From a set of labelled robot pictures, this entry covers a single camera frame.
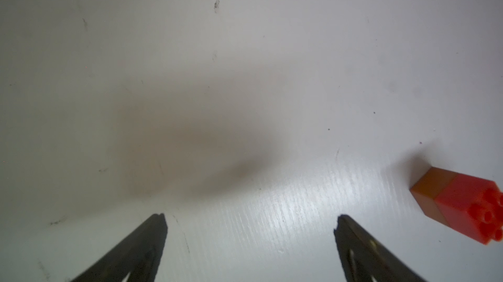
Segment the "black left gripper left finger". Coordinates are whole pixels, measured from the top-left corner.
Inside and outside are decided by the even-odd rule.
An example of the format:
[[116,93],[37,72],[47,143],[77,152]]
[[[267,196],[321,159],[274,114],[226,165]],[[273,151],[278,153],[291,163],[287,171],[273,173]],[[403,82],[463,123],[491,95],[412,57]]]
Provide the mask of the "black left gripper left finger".
[[165,215],[151,215],[74,281],[154,281],[167,234]]

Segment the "orange square lego brick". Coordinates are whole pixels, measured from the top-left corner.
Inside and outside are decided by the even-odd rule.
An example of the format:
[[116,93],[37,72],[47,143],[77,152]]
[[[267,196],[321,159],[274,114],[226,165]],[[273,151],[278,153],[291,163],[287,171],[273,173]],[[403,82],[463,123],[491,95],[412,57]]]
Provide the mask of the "orange square lego brick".
[[410,192],[422,212],[429,218],[449,226],[446,218],[435,202],[436,197],[446,188],[458,173],[431,167],[411,188]]

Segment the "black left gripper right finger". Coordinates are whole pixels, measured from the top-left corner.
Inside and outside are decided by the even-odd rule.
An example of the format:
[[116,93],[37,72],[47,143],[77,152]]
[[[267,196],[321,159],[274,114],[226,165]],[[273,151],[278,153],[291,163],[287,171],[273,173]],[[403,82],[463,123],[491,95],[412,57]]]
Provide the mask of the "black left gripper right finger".
[[340,215],[333,234],[347,281],[425,282],[352,217]]

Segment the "red small lego brick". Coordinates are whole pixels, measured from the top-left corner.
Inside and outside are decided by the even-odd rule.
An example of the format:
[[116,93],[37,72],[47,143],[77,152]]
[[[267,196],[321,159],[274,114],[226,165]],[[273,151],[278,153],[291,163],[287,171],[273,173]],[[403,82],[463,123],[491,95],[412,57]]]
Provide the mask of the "red small lego brick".
[[450,228],[484,245],[502,241],[502,191],[495,182],[458,174],[434,201]]

